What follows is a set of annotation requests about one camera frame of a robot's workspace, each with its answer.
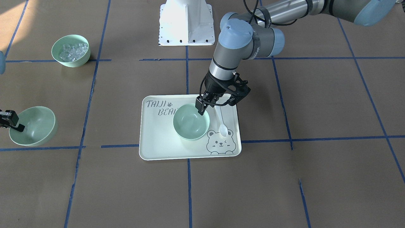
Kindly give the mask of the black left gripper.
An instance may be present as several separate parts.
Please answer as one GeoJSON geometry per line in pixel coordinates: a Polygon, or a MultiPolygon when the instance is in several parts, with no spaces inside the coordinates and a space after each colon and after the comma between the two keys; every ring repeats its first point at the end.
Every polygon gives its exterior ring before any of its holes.
{"type": "Polygon", "coordinates": [[[234,77],[230,79],[218,79],[210,72],[207,72],[202,85],[205,87],[202,96],[196,98],[195,107],[198,114],[204,115],[210,102],[228,102],[230,97],[236,97],[236,81],[234,77]]]}

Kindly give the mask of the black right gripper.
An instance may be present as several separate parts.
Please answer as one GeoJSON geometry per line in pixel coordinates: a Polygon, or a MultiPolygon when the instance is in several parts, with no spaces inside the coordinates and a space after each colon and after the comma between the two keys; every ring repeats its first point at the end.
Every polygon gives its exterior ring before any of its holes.
{"type": "Polygon", "coordinates": [[[18,124],[19,117],[14,110],[0,110],[0,127],[11,128],[18,132],[23,132],[25,126],[18,124]]]}

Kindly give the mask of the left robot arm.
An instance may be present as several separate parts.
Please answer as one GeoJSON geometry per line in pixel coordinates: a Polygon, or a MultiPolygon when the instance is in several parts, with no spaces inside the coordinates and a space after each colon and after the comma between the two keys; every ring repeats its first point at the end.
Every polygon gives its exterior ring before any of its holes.
{"type": "Polygon", "coordinates": [[[255,7],[244,14],[229,12],[220,22],[220,34],[209,70],[201,82],[195,107],[200,115],[208,106],[236,105],[250,88],[237,73],[241,60],[278,55],[285,37],[279,26],[288,26],[308,15],[327,14],[361,26],[380,22],[393,8],[395,0],[280,0],[255,7]]]}

